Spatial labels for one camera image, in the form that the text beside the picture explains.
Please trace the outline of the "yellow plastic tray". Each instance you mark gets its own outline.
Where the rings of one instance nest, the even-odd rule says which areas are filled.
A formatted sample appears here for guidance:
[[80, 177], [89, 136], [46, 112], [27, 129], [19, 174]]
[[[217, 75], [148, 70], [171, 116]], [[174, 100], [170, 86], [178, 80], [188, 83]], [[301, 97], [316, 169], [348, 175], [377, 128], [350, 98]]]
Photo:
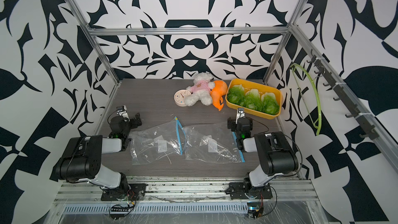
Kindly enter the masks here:
[[232, 80], [226, 95], [229, 108], [242, 107], [246, 113], [265, 119], [279, 116], [282, 99], [278, 89], [243, 79]]

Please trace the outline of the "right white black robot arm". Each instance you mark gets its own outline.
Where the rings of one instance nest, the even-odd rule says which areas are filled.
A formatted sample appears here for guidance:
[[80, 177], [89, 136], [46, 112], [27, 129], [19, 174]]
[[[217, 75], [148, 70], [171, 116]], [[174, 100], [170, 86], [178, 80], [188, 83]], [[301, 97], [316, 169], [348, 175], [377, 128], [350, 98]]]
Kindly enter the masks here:
[[282, 132], [260, 132], [252, 135], [252, 119], [228, 119], [228, 129], [235, 133], [237, 148], [242, 152], [256, 152], [259, 165], [244, 180], [246, 193], [263, 188], [271, 180], [299, 169], [299, 161]]

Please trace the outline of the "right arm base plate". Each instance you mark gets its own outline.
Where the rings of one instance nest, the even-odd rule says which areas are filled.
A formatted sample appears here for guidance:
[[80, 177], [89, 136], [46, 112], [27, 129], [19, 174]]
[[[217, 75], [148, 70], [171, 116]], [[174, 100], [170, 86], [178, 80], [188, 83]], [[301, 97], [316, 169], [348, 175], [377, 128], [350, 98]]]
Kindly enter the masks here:
[[273, 197], [271, 187], [269, 185], [263, 187], [251, 187], [244, 183], [229, 183], [225, 190], [232, 200], [261, 200], [271, 199]]

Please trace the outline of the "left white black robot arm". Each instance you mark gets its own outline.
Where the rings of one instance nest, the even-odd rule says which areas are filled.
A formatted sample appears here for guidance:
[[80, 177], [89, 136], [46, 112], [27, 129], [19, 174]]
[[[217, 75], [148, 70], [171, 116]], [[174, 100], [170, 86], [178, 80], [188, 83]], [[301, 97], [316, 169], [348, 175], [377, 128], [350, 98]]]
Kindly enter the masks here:
[[134, 191], [126, 175], [104, 166], [102, 155], [125, 151], [131, 141], [130, 131], [141, 125], [139, 113], [132, 119], [116, 116], [109, 123], [109, 137], [94, 135], [70, 139], [54, 167], [57, 179], [70, 184], [86, 182], [99, 186], [103, 191], [102, 201], [131, 199]]

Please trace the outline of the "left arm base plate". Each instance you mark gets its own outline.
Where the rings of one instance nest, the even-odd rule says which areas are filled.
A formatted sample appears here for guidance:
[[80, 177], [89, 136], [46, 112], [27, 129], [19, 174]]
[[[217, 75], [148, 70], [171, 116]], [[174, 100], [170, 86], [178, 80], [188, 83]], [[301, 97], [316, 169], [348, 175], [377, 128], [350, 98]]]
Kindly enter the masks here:
[[121, 186], [115, 189], [104, 189], [101, 201], [138, 201], [142, 200], [146, 194], [147, 184], [129, 184], [127, 187]]

